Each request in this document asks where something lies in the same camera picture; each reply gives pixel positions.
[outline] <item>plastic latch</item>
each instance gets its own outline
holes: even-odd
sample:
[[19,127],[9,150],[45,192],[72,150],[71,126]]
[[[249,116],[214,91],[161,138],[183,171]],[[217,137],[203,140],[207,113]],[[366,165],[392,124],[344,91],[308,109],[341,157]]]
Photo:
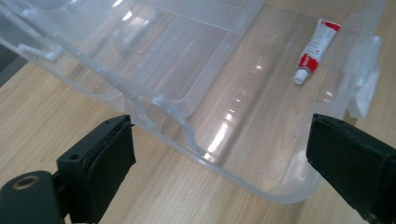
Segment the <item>plastic latch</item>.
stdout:
[[64,54],[64,50],[60,47],[52,48],[49,52],[46,52],[42,49],[35,49],[24,44],[19,44],[18,49],[33,56],[43,58],[51,63],[57,63],[59,58]]
[[365,118],[370,104],[373,101],[376,82],[379,77],[379,68],[376,62],[381,49],[382,40],[379,36],[373,36],[366,40],[361,46],[364,48],[363,58],[360,61],[358,73],[360,76],[355,82],[355,90],[351,96],[348,106],[349,114],[352,118]]
[[370,74],[367,82],[356,91],[348,108],[349,114],[352,118],[362,119],[366,117],[370,104],[374,98],[378,77],[379,69],[377,68],[372,74]]

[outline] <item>tube cap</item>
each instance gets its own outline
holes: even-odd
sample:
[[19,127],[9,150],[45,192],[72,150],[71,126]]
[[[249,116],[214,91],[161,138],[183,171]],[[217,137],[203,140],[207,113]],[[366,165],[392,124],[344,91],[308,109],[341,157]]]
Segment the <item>tube cap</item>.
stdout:
[[303,84],[306,80],[306,78],[308,77],[308,72],[304,69],[299,69],[297,70],[296,75],[294,76],[294,83],[295,84]]

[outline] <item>screw hole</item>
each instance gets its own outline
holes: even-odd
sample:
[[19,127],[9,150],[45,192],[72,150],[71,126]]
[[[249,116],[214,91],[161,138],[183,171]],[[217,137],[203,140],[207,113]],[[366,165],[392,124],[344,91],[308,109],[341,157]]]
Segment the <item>screw hole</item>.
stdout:
[[15,184],[12,185],[12,188],[14,189],[28,189],[32,187],[34,184],[36,184],[40,180],[40,177],[37,175],[30,175],[26,176],[25,178],[22,178],[15,182]]
[[72,161],[76,161],[78,159],[79,159],[79,155],[78,154],[74,154],[74,155],[70,156],[70,160],[72,160]]

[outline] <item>red and white tube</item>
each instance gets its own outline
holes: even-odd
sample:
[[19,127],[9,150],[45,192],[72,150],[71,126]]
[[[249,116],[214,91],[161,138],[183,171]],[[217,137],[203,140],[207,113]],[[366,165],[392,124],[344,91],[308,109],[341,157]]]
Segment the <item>red and white tube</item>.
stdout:
[[335,34],[341,28],[339,24],[320,19],[317,28],[305,47],[301,56],[297,73],[294,77],[296,84],[303,84],[305,80],[318,68],[320,60],[326,52]]

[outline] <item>wooden table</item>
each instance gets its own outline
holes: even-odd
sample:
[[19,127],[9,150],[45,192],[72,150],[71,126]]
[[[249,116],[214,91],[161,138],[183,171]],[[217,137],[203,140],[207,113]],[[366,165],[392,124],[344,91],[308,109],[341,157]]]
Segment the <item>wooden table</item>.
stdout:
[[[349,119],[394,147],[395,9],[396,1],[389,0],[377,32],[384,39],[382,74],[370,113]],[[0,185],[30,171],[54,172],[63,152],[117,115],[28,63],[0,88]],[[140,148],[138,163],[101,223],[365,223],[325,181],[304,202],[269,203],[136,127],[134,146]]]

